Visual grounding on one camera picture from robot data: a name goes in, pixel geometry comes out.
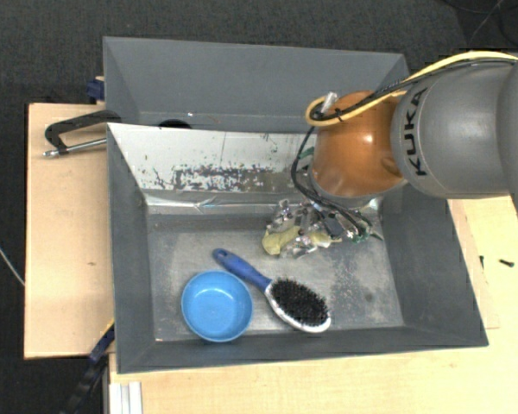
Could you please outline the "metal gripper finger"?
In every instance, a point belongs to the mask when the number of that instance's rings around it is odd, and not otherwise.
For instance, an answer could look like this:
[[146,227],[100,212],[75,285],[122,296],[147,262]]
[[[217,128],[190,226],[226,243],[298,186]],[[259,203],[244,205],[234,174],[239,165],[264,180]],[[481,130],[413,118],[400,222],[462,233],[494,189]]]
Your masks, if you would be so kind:
[[285,258],[299,259],[315,252],[319,248],[317,233],[299,233],[283,247]]
[[275,207],[274,214],[268,223],[268,232],[284,232],[292,227],[300,227],[306,208],[303,204],[291,204],[282,199]]

